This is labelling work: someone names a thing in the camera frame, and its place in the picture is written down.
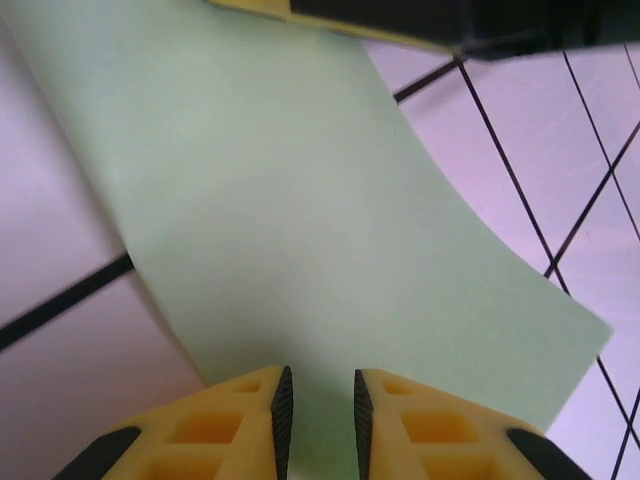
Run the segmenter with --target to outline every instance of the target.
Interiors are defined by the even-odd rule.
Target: yellow plastic
[[[425,42],[423,40],[399,35],[396,33],[385,32],[383,30],[376,30],[373,28],[361,27],[349,23],[340,22],[338,20],[329,20],[319,17],[311,17],[307,15],[298,15],[291,11],[291,3],[289,0],[208,0],[209,2],[221,5],[224,7],[235,8],[239,10],[245,10],[247,12],[256,13],[259,15],[268,15],[287,22],[301,23],[313,27],[327,28],[329,30],[335,30],[347,35],[354,35],[365,38],[377,38],[388,42],[401,43],[404,45],[410,45],[415,47],[428,48],[430,50],[436,50],[446,52],[450,54],[459,54],[458,49],[447,49],[440,45]]]
[[[370,480],[540,480],[506,436],[537,429],[383,370],[363,370],[373,403]]]
[[[129,418],[142,432],[103,480],[276,479],[271,402],[283,367]]]

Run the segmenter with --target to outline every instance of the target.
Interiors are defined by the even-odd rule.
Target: black grid line
[[[611,176],[613,175],[613,172],[615,171],[615,169],[620,164],[620,161],[622,160],[622,158],[624,157],[624,154],[629,149],[629,146],[631,145],[631,142],[633,142],[633,139],[638,134],[638,130],[640,130],[640,121],[638,121],[636,126],[633,128],[633,131],[631,132],[631,135],[629,135],[629,138],[627,139],[625,144],[622,146],[622,149],[620,150],[620,153],[618,153],[618,155],[616,156],[615,160],[611,164],[611,167],[609,167],[609,170],[607,170],[607,173],[604,175],[602,181],[596,187],[595,191],[591,195],[591,198],[587,202],[587,205],[584,207],[584,209],[582,210],[582,212],[578,216],[578,219],[576,220],[574,225],[571,227],[571,230],[569,230],[569,234],[564,239],[564,242],[562,242],[562,245],[558,249],[558,252],[553,257],[551,263],[547,267],[547,270],[544,272],[544,276],[545,277],[549,278],[549,275],[551,275],[551,273],[554,270],[557,270],[558,263],[560,262],[560,260],[564,256],[565,252],[567,251],[567,248],[569,247],[569,245],[573,241],[573,238],[576,236],[576,233],[578,233],[578,230],[580,229],[580,227],[584,223],[585,219],[587,218],[587,215],[589,214],[589,212],[591,211],[591,209],[595,205],[596,200],[598,199],[598,197],[602,193],[602,190],[604,190],[604,187],[607,184],[607,182],[609,181],[609,179],[611,178]]]
[[[598,355],[596,362],[598,364],[598,368],[600,369],[600,373],[602,373],[602,376],[604,377],[605,382],[607,382],[609,390],[613,395],[613,399],[616,402],[616,405],[618,406],[618,410],[620,410],[620,413],[622,414],[622,418],[624,418],[624,421],[626,422],[627,425],[631,425],[631,435],[633,435],[633,439],[636,442],[636,445],[638,446],[638,448],[640,448],[640,439],[638,439],[638,434],[636,433],[635,428],[633,428],[633,424],[629,419],[629,415],[627,415],[627,411],[625,410],[624,405],[622,404],[622,400],[620,400],[620,395],[618,395],[618,391],[613,385],[613,382],[611,381],[611,377],[609,376],[609,372],[605,368],[604,362],[602,361],[602,358],[600,357],[600,355]]]
[[[487,114],[487,111],[485,110],[484,105],[482,105],[482,101],[480,100],[480,96],[478,95],[478,92],[476,91],[476,88],[473,86],[473,82],[471,81],[471,77],[469,77],[469,74],[467,73],[467,69],[464,67],[464,64],[461,63],[458,66],[458,68],[460,69],[460,73],[462,73],[462,77],[464,78],[464,82],[466,83],[467,88],[469,89],[469,92],[471,93],[471,96],[473,97],[473,101],[474,101],[476,107],[478,108],[478,111],[480,112],[480,116],[482,117],[482,120],[484,121],[484,124],[485,124],[487,130],[489,131],[489,135],[491,136],[491,139],[493,140],[493,144],[495,145],[496,149],[498,150],[498,154],[500,155],[500,158],[502,159],[502,163],[503,163],[504,167],[507,170],[509,178],[511,179],[511,182],[513,183],[513,186],[516,189],[518,197],[520,198],[520,201],[522,202],[522,205],[524,206],[524,209],[527,212],[527,216],[529,217],[529,221],[531,222],[531,225],[533,225],[533,229],[535,230],[536,235],[538,236],[538,239],[540,240],[540,243],[542,244],[542,248],[544,249],[544,253],[547,255],[547,258],[549,259],[549,262],[553,262],[553,254],[551,253],[551,249],[549,248],[549,244],[547,243],[547,240],[544,237],[544,234],[542,233],[542,229],[540,228],[540,224],[538,223],[538,220],[536,219],[535,215],[533,214],[533,209],[531,208],[531,205],[529,204],[529,200],[527,200],[527,197],[524,194],[524,190],[522,189],[522,186],[520,185],[520,182],[519,182],[518,178],[516,177],[515,171],[513,170],[513,167],[511,166],[511,162],[509,161],[509,158],[507,157],[507,154],[505,153],[504,148],[502,148],[502,144],[500,143],[500,139],[498,139],[498,135],[496,134],[496,131],[493,128],[493,125],[491,124],[491,120],[489,120],[489,115]],[[562,274],[559,271],[556,271],[556,276],[558,277],[558,282],[560,282],[560,285],[562,286],[562,288],[566,289],[566,283],[564,281],[564,278],[562,277]]]
[[[613,472],[611,473],[611,480],[616,480],[618,478],[618,472],[620,471],[620,465],[622,464],[622,457],[624,456],[624,452],[627,448],[627,442],[629,441],[629,434],[633,431],[633,422],[636,419],[636,414],[638,413],[638,405],[640,404],[640,388],[638,388],[638,393],[636,393],[636,399],[633,402],[633,409],[631,410],[631,419],[627,424],[627,428],[624,431],[624,436],[622,437],[622,444],[620,445],[620,450],[618,451],[618,457],[616,458],[616,464],[613,467]]]
[[[638,80],[638,72],[636,72],[636,67],[633,64],[633,60],[631,60],[631,54],[629,53],[629,48],[627,45],[624,45],[624,53],[627,55],[627,60],[629,61],[629,66],[631,67],[631,71],[633,72],[633,78],[636,79],[636,85],[640,89],[640,80]]]
[[[458,67],[458,65],[463,61],[464,61],[463,59],[460,59],[458,57],[453,57],[453,59],[450,62],[445,63],[444,65],[441,65],[440,67],[436,68],[435,70],[427,73],[424,77],[419,78],[415,82],[412,82],[409,85],[407,85],[406,87],[403,87],[400,90],[398,90],[397,92],[395,92],[393,94],[393,98],[395,99],[395,101],[397,103],[402,103],[407,98],[415,95],[420,90],[428,87],[429,85],[431,85],[436,80],[441,79],[447,73],[455,70],[456,67]]]
[[[546,242],[546,239],[544,238],[544,235],[542,233],[542,230],[538,224],[538,221],[535,218],[535,215],[533,213],[533,210],[531,209],[531,206],[529,205],[529,202],[524,194],[524,190],[522,189],[520,182],[517,179],[517,176],[513,170],[513,168],[511,167],[511,163],[509,162],[509,159],[500,143],[500,140],[498,139],[498,136],[495,132],[495,129],[493,128],[493,125],[491,124],[491,121],[489,119],[489,116],[484,108],[484,106],[482,105],[482,101],[480,100],[480,97],[471,81],[471,78],[469,77],[469,74],[466,71],[466,68],[464,67],[464,64],[460,64],[459,65],[459,69],[460,72],[462,73],[462,76],[464,78],[464,81],[469,89],[469,92],[471,93],[471,96],[473,97],[474,103],[476,104],[476,107],[478,108],[478,111],[480,112],[480,115],[482,116],[482,119],[485,123],[485,126],[487,128],[487,130],[489,131],[489,135],[491,136],[493,143],[496,147],[496,149],[498,150],[498,153],[500,154],[500,158],[502,159],[502,162],[505,166],[505,168],[507,169],[507,173],[509,174],[509,177],[511,179],[511,181],[514,184],[514,187],[516,189],[516,191],[518,192],[518,196],[520,197],[520,200],[522,202],[522,204],[525,207],[525,210],[527,212],[527,215],[529,216],[529,220],[531,221],[531,224],[533,225],[534,230],[536,231],[536,234],[538,235],[538,238],[540,240],[540,243],[542,244],[542,247],[545,251],[545,253],[547,254],[547,257],[550,260],[550,268],[547,269],[547,272],[545,272],[545,276],[548,278],[551,273],[555,272],[556,277],[558,278],[558,281],[560,283],[560,286],[562,287],[563,291],[571,296],[571,293],[569,292],[569,289],[562,277],[562,273],[560,272],[560,269],[558,268],[558,255],[556,255],[555,257],[551,254],[551,250],[549,248],[549,245]],[[591,200],[590,200],[590,204],[587,205],[586,213],[583,212],[584,217],[586,218],[586,214],[588,213],[588,211],[591,209],[591,207],[593,206],[593,203],[595,203],[595,200],[597,199],[598,195],[600,194],[600,192],[602,191],[602,189],[604,188],[604,185],[606,184],[606,180],[608,180],[608,177],[610,177],[611,175],[613,175],[613,172],[615,170],[615,167],[620,163],[620,160],[622,159],[624,153],[626,152],[626,150],[628,149],[629,145],[631,144],[631,141],[633,141],[633,138],[635,137],[635,135],[638,132],[638,129],[640,128],[640,122],[636,125],[636,128],[634,129],[634,131],[632,132],[631,136],[629,137],[629,139],[627,139],[627,142],[625,143],[625,146],[622,148],[621,152],[618,154],[618,156],[616,157],[616,159],[614,160],[614,163],[611,164],[611,166],[608,169],[607,175],[605,175],[605,179],[603,180],[603,182],[601,182],[601,187],[600,190],[597,190],[597,195],[592,196]],[[580,227],[580,225],[582,224],[582,222],[584,221],[584,218],[582,218],[582,221],[579,222],[579,224],[577,225],[577,227],[575,228],[575,231],[573,232],[573,235],[571,235],[570,232],[570,238],[568,237],[567,239],[565,239],[565,242],[563,243],[563,246],[568,247],[568,245],[571,243],[571,241],[573,240],[573,237],[575,236],[575,233],[577,232],[578,228]],[[598,355],[596,358],[596,362],[600,368],[600,371],[603,375],[603,377],[605,378],[605,381],[607,383],[607,386],[609,387],[609,390],[611,391],[611,394],[614,397],[614,400],[618,406],[618,409],[620,410],[620,413],[622,414],[623,418],[625,419],[625,421],[627,422],[627,425],[630,426],[630,431],[633,434],[634,440],[636,442],[636,444],[640,447],[640,441],[638,439],[638,436],[635,432],[635,430],[633,429],[633,425],[629,423],[630,419],[627,416],[627,413],[624,409],[624,406],[622,404],[622,402],[620,401],[620,396],[618,395],[617,390],[615,389],[615,386],[613,385],[613,382],[611,382],[611,378],[609,377],[608,372],[606,371],[606,368],[604,366],[604,363],[602,362],[602,359],[600,358],[600,356]]]
[[[0,328],[0,353],[133,268],[131,257],[125,253],[63,292],[11,320]]]
[[[564,57],[564,62],[567,65],[567,68],[569,69],[569,74],[571,75],[571,79],[573,80],[573,85],[576,87],[576,90],[578,91],[578,96],[580,97],[580,101],[582,102],[582,106],[584,107],[584,111],[587,114],[587,117],[589,118],[589,123],[591,124],[591,129],[593,130],[593,133],[596,136],[596,140],[598,141],[598,145],[600,146],[600,150],[602,151],[602,155],[604,156],[604,159],[607,161],[607,166],[609,168],[611,168],[611,161],[609,160],[609,155],[607,154],[607,150],[606,148],[604,148],[604,143],[602,142],[602,138],[600,137],[600,133],[598,132],[598,129],[596,128],[596,123],[593,119],[593,115],[591,115],[591,110],[589,109],[589,106],[587,105],[587,101],[584,98],[584,94],[582,93],[582,89],[580,88],[580,84],[578,82],[578,79],[576,78],[576,75],[573,71],[573,68],[571,67],[571,62],[569,61],[569,56],[567,55],[567,52],[562,52],[562,55]],[[618,190],[618,194],[620,195],[620,199],[622,200],[622,204],[624,205],[624,209],[627,212],[627,216],[629,217],[629,221],[631,222],[631,226],[633,227],[633,231],[636,234],[636,238],[638,239],[638,241],[640,242],[640,232],[638,232],[638,225],[636,224],[635,219],[633,218],[633,214],[631,213],[631,209],[629,208],[629,204],[627,203],[627,199],[624,196],[624,193],[622,193],[622,188],[620,187],[620,183],[618,182],[618,177],[616,176],[615,172],[611,173],[611,178],[613,179],[613,182],[616,185],[616,189]]]

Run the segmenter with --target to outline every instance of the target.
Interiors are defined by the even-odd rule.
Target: green paper sheet
[[[607,339],[456,194],[358,41],[198,0],[0,4],[204,377],[293,367],[290,478],[356,478],[355,368],[544,429]]]

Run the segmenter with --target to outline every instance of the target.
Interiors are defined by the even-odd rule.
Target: hexagonal cutout
[[[450,411],[414,411],[402,415],[413,443],[469,443],[478,434],[462,415]]]
[[[242,415],[233,412],[196,414],[185,418],[170,443],[231,443],[242,423]]]
[[[429,480],[507,480],[489,454],[440,454],[421,458]]]

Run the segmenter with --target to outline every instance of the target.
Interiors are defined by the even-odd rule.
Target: grid line
[[[435,70],[432,70],[431,72],[427,73],[423,77],[420,77],[415,82],[412,82],[409,85],[402,87],[400,90],[398,90],[393,94],[393,98],[398,104],[404,102],[406,99],[415,95],[420,90],[427,88],[436,80],[440,80],[447,73],[455,70],[456,67],[461,62],[464,62],[464,59],[459,57],[453,57],[451,61],[445,63],[444,65],[439,66]]]
[[[580,97],[580,101],[582,102],[582,106],[584,107],[584,111],[586,112],[587,117],[589,118],[589,123],[591,124],[591,129],[593,130],[593,133],[596,136],[596,140],[598,141],[598,145],[600,146],[600,150],[602,151],[602,155],[604,156],[604,159],[607,161],[607,166],[609,168],[611,168],[611,160],[609,160],[609,155],[607,154],[607,150],[604,148],[604,143],[602,142],[602,138],[600,137],[600,133],[598,132],[598,129],[596,128],[596,123],[595,123],[595,120],[593,119],[593,115],[591,115],[591,110],[589,109],[589,106],[587,105],[587,101],[584,98],[584,94],[582,93],[582,89],[580,88],[580,84],[578,83],[578,79],[576,78],[576,75],[575,75],[575,73],[573,71],[573,68],[571,67],[571,62],[569,61],[569,56],[567,55],[566,51],[562,52],[562,56],[564,57],[564,62],[567,65],[567,68],[569,69],[569,73],[571,74],[571,79],[573,80],[573,85],[576,87],[576,90],[578,91],[578,96]],[[624,209],[627,212],[627,216],[629,217],[629,220],[631,221],[631,225],[633,227],[633,231],[636,234],[636,238],[640,242],[640,232],[638,232],[638,225],[636,224],[636,221],[633,218],[633,214],[631,213],[631,209],[629,208],[629,204],[627,203],[627,199],[625,198],[624,193],[622,193],[622,188],[620,187],[620,183],[618,182],[618,177],[616,176],[615,172],[613,172],[611,174],[611,177],[613,178],[613,182],[616,185],[616,189],[618,190],[618,194],[620,194],[620,199],[622,200],[622,204],[624,205]]]
[[[563,255],[567,251],[567,248],[569,247],[569,245],[573,241],[573,238],[575,237],[576,233],[578,233],[578,230],[580,229],[580,227],[584,223],[584,220],[587,218],[587,215],[589,214],[589,212],[593,208],[593,205],[596,203],[596,200],[598,199],[598,197],[602,193],[602,190],[604,190],[604,187],[607,184],[607,182],[609,181],[609,178],[611,178],[611,176],[615,172],[615,169],[620,164],[620,161],[622,160],[622,158],[624,157],[624,154],[629,149],[629,146],[631,145],[631,142],[633,142],[633,139],[638,134],[638,130],[640,130],[640,121],[638,121],[636,126],[633,128],[633,131],[631,132],[631,135],[629,135],[629,138],[627,139],[625,144],[622,146],[622,149],[620,150],[620,153],[618,153],[618,155],[616,156],[615,160],[611,164],[611,167],[609,167],[609,169],[607,170],[607,173],[605,173],[602,181],[596,187],[595,191],[591,195],[591,198],[587,202],[587,205],[585,206],[585,208],[582,210],[582,212],[578,216],[578,219],[574,223],[573,227],[571,227],[571,230],[569,231],[569,234],[564,239],[564,242],[562,242],[562,245],[558,249],[558,253],[556,253],[555,257],[553,257],[551,263],[547,267],[547,270],[544,272],[544,276],[545,277],[549,278],[549,275],[551,275],[551,273],[554,270],[557,270],[558,263],[560,262],[560,260],[562,259]]]
[[[613,467],[613,472],[611,473],[611,480],[616,480],[618,478],[618,472],[620,471],[620,465],[622,464],[622,457],[624,456],[624,452],[627,448],[627,442],[629,441],[629,434],[633,431],[633,422],[636,419],[636,414],[638,413],[638,405],[640,404],[640,388],[638,388],[638,393],[636,393],[636,399],[633,402],[633,409],[631,410],[631,419],[627,424],[627,428],[624,431],[624,436],[622,437],[622,445],[620,445],[620,450],[618,451],[618,457],[616,458],[616,464]]]
[[[596,358],[596,363],[598,364],[598,368],[600,368],[600,372],[602,373],[602,376],[604,377],[605,382],[607,382],[607,385],[609,386],[609,390],[611,390],[611,394],[613,395],[613,399],[616,402],[616,405],[618,406],[618,410],[620,410],[620,413],[622,414],[622,418],[624,418],[624,421],[626,422],[627,425],[632,425],[631,434],[633,435],[633,439],[636,442],[636,445],[638,446],[638,448],[640,448],[640,439],[638,438],[638,434],[636,433],[635,428],[633,428],[633,424],[629,419],[629,415],[627,415],[627,411],[624,409],[622,400],[620,400],[620,395],[618,395],[618,391],[613,385],[613,382],[611,381],[611,377],[609,376],[609,372],[605,368],[604,362],[602,361],[602,357],[600,357],[600,355],[598,355],[598,357]]]
[[[478,108],[478,111],[480,112],[480,116],[482,117],[482,120],[484,121],[484,124],[485,124],[487,130],[489,131],[489,135],[491,136],[491,139],[493,140],[493,144],[496,147],[496,149],[498,150],[498,154],[500,155],[502,163],[503,163],[504,167],[507,170],[507,174],[509,175],[509,178],[511,179],[511,182],[513,183],[513,186],[516,189],[516,192],[518,194],[518,197],[520,198],[520,201],[522,202],[522,205],[524,206],[524,209],[525,209],[525,211],[527,213],[527,216],[529,217],[529,221],[531,222],[531,225],[533,225],[533,229],[535,230],[536,235],[538,236],[538,239],[540,240],[540,243],[542,244],[542,248],[544,249],[544,253],[547,255],[547,258],[549,259],[549,262],[553,262],[553,254],[551,253],[551,249],[549,248],[549,244],[547,243],[547,240],[544,237],[544,234],[542,233],[542,229],[540,228],[540,224],[538,223],[538,220],[536,219],[535,215],[533,214],[533,209],[531,208],[531,205],[529,204],[529,201],[527,200],[527,197],[524,194],[524,190],[523,190],[522,186],[520,185],[520,182],[518,181],[518,178],[516,177],[515,171],[513,170],[513,167],[511,166],[511,162],[509,161],[509,158],[507,157],[507,154],[504,151],[504,148],[502,147],[502,144],[500,143],[500,139],[498,138],[498,135],[496,134],[496,131],[493,128],[493,125],[491,124],[491,120],[489,119],[489,115],[487,114],[487,111],[485,110],[484,105],[482,105],[482,101],[480,100],[480,96],[478,95],[478,92],[476,91],[476,88],[474,87],[473,82],[471,81],[471,77],[469,77],[469,74],[467,73],[467,69],[464,67],[464,64],[460,64],[458,66],[458,68],[460,69],[460,73],[462,73],[462,77],[464,78],[464,82],[467,85],[467,88],[469,89],[469,92],[471,93],[471,96],[473,97],[473,101],[474,101],[476,107]],[[560,273],[560,271],[556,271],[556,276],[558,277],[558,281],[560,282],[560,285],[562,286],[562,288],[566,289],[566,283],[565,283],[564,278],[562,277],[562,274]]]
[[[538,224],[538,221],[535,218],[535,215],[533,213],[533,210],[531,209],[531,206],[529,205],[529,202],[524,194],[524,190],[522,189],[520,182],[517,179],[517,176],[515,174],[515,171],[513,170],[513,168],[511,167],[511,163],[509,162],[509,159],[504,151],[504,149],[502,148],[502,145],[500,143],[500,140],[495,132],[495,129],[493,128],[493,125],[491,124],[491,121],[489,119],[489,116],[484,108],[484,106],[482,105],[482,101],[480,100],[480,97],[471,81],[471,78],[469,77],[469,74],[467,73],[464,64],[460,64],[459,65],[459,69],[460,72],[462,73],[462,76],[464,78],[464,81],[469,89],[469,92],[471,93],[471,96],[473,97],[474,103],[476,104],[476,107],[478,108],[478,111],[480,112],[480,115],[482,116],[482,119],[485,123],[485,126],[487,128],[487,130],[489,131],[489,135],[491,136],[493,143],[496,147],[496,149],[498,150],[498,153],[500,154],[500,158],[502,159],[502,162],[505,166],[505,168],[507,169],[507,173],[509,174],[509,177],[511,178],[511,181],[514,184],[514,187],[516,189],[516,191],[518,192],[518,196],[520,197],[520,200],[522,202],[522,204],[524,205],[524,208],[527,212],[527,215],[529,216],[529,220],[531,221],[534,230],[536,231],[536,233],[538,234],[538,238],[540,239],[540,242],[542,244],[542,247],[545,251],[545,253],[547,254],[547,257],[550,259],[551,261],[551,265],[550,268],[547,269],[547,271],[545,272],[545,276],[548,278],[551,273],[553,273],[555,271],[556,276],[558,278],[558,281],[560,283],[560,286],[562,287],[563,291],[571,296],[571,293],[569,292],[569,289],[562,277],[562,273],[560,272],[560,269],[558,268],[558,261],[559,261],[559,256],[556,255],[555,257],[551,254],[551,250],[549,249],[549,246],[546,242],[546,239],[544,238],[544,235],[542,233],[542,230],[540,229],[540,226]],[[586,214],[589,212],[589,210],[591,209],[591,207],[593,206],[593,203],[595,203],[595,200],[597,199],[597,197],[599,196],[600,192],[602,191],[602,188],[604,188],[604,185],[606,184],[606,181],[608,180],[608,178],[613,175],[614,169],[615,167],[620,163],[620,160],[622,159],[624,153],[626,152],[626,150],[628,149],[629,145],[631,144],[631,141],[633,140],[633,138],[635,137],[635,135],[638,132],[638,129],[640,129],[640,122],[636,125],[636,128],[634,129],[634,131],[632,132],[631,136],[629,137],[629,139],[627,139],[627,142],[625,143],[625,146],[622,148],[621,152],[618,154],[618,156],[616,157],[614,163],[610,166],[610,168],[608,169],[607,174],[605,175],[605,178],[603,179],[603,181],[601,182],[601,185],[599,185],[599,189],[596,190],[597,195],[592,196],[592,198],[590,199],[589,203],[587,204],[587,208],[585,208],[585,211],[583,211],[583,214],[581,215],[581,217],[586,217]],[[582,220],[576,225],[574,225],[574,228],[572,228],[572,230],[570,231],[570,235],[567,237],[567,239],[565,239],[565,242],[563,243],[563,247],[564,250],[562,250],[562,253],[560,254],[560,257],[562,256],[562,254],[564,254],[564,251],[566,251],[566,248],[569,246],[569,244],[571,243],[571,241],[573,240],[575,233],[577,232],[578,228],[580,227],[580,225],[582,224],[582,222],[584,221],[584,218],[582,218]],[[622,402],[620,401],[620,396],[618,395],[617,390],[615,389],[615,386],[613,385],[613,382],[611,381],[611,378],[608,375],[608,372],[606,371],[606,368],[604,366],[604,363],[602,362],[601,357],[598,355],[596,358],[596,362],[600,368],[600,371],[603,375],[603,377],[605,378],[605,381],[607,383],[607,386],[609,387],[609,390],[611,391],[611,394],[614,397],[614,400],[618,406],[618,409],[620,410],[620,413],[622,414],[623,418],[625,419],[625,421],[627,422],[627,426],[630,429],[630,432],[633,434],[634,440],[636,442],[636,444],[638,445],[638,447],[640,447],[640,440],[638,439],[638,436],[635,432],[635,430],[633,429],[633,425],[630,422],[629,417],[627,416],[627,413],[624,409],[624,406],[622,405]]]
[[[640,89],[640,80],[638,80],[638,72],[636,72],[636,67],[633,64],[633,60],[631,60],[631,54],[629,53],[629,48],[627,44],[624,44],[624,53],[627,55],[627,60],[629,61],[629,66],[631,67],[631,71],[633,72],[633,78],[636,79],[636,85],[638,85],[638,89]]]
[[[134,269],[128,253],[0,328],[0,353]]]

